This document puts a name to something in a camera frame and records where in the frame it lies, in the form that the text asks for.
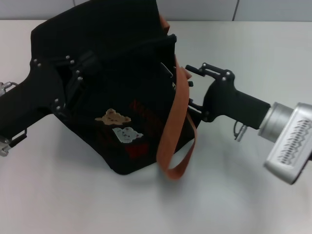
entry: orange strap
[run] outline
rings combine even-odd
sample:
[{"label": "orange strap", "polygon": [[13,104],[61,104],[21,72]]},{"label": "orange strap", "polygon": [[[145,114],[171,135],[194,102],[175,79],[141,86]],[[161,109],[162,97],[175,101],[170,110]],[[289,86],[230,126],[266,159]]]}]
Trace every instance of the orange strap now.
[{"label": "orange strap", "polygon": [[[184,72],[184,70],[182,70],[179,67],[179,64],[176,59],[175,63],[176,63],[175,99],[172,104],[163,134],[160,138],[160,143],[156,154],[156,159],[160,168],[170,179],[180,179],[183,176],[187,168],[187,165],[189,164],[190,158],[192,156],[192,152],[195,147],[197,138],[196,127],[189,113],[187,112],[190,95],[187,76],[190,76],[190,74]],[[175,153],[176,145],[181,135],[185,117],[190,122],[194,130],[195,139],[184,159],[176,167],[169,169],[171,159]]]}]

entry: black bag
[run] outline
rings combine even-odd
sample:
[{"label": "black bag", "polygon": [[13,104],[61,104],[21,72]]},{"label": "black bag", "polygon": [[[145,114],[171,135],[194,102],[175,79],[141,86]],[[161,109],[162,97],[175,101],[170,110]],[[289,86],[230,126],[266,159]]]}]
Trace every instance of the black bag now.
[{"label": "black bag", "polygon": [[201,116],[188,109],[188,74],[167,30],[155,0],[93,0],[39,25],[30,75],[0,100],[20,108],[3,120],[0,136],[12,138],[53,113],[115,172],[157,160],[168,177],[180,178],[194,146],[173,170],[171,157],[195,137]]}]

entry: white surface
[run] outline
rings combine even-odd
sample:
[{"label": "white surface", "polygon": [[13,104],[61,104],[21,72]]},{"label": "white surface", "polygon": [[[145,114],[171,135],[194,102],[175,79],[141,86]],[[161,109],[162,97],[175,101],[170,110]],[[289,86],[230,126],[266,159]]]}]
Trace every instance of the white surface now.
[{"label": "white surface", "polygon": [[[41,21],[0,21],[3,81],[29,72],[30,32]],[[312,23],[171,22],[180,65],[231,69],[238,90],[269,103],[312,103]],[[201,104],[212,78],[194,76]],[[202,123],[187,173],[167,181],[154,164],[128,176],[54,116],[0,158],[1,234],[310,234],[312,166],[287,185],[262,166],[272,144],[234,121]]]}]

